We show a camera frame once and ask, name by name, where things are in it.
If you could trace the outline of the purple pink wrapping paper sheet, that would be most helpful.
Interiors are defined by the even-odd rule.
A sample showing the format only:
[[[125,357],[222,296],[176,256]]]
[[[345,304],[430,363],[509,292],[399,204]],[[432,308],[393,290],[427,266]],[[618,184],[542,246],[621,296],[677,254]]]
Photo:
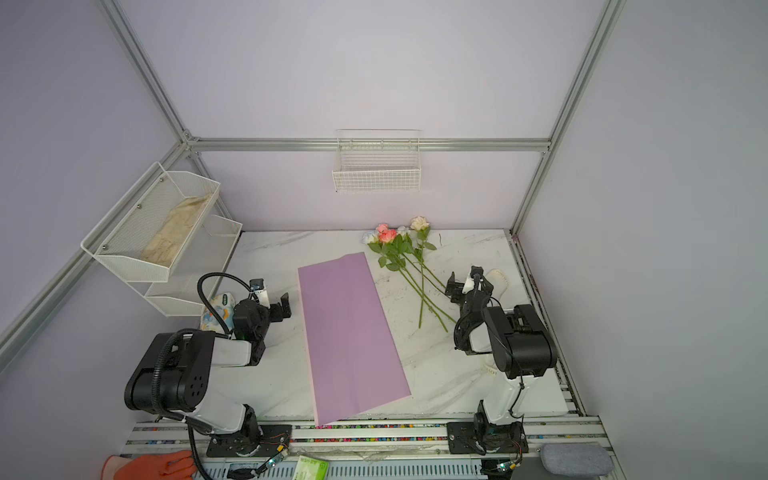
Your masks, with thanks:
[[[315,424],[411,395],[363,253],[298,269]]]

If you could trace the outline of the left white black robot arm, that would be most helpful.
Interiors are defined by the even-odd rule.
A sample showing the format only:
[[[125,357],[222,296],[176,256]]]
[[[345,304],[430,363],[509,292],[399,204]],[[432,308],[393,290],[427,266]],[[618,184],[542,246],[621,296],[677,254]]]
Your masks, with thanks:
[[[204,293],[210,278],[225,278],[247,291],[226,321]],[[251,406],[238,403],[210,385],[214,370],[257,366],[266,351],[270,326],[292,316],[290,295],[269,301],[262,279],[249,282],[226,272],[202,275],[196,284],[204,309],[220,331],[184,328],[155,336],[127,382],[124,403],[133,411],[178,421],[192,432],[211,437],[263,436]]]

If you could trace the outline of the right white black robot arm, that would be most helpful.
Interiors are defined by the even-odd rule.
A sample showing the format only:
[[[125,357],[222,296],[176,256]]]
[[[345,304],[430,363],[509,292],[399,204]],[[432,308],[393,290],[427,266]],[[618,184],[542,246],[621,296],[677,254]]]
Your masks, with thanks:
[[[535,382],[556,366],[554,341],[533,305],[505,310],[479,266],[462,282],[450,276],[445,295],[460,307],[454,348],[467,356],[491,356],[497,370],[494,386],[479,401],[473,420],[449,425],[449,443],[480,455],[521,452],[523,403]]]

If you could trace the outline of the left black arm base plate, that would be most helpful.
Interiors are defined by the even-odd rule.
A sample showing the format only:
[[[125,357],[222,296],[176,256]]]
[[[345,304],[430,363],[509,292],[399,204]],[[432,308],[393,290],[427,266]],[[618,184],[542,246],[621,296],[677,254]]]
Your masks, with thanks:
[[[206,450],[208,458],[268,458],[279,447],[288,448],[293,427],[290,424],[261,424],[255,438],[245,433],[213,435]]]

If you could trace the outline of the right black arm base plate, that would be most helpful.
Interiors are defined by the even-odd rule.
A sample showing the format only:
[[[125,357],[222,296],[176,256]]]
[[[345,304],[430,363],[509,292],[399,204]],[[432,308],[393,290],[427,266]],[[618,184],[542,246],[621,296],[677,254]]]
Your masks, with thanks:
[[[529,452],[521,422],[507,425],[475,426],[473,422],[449,422],[446,425],[451,454],[525,454]]]

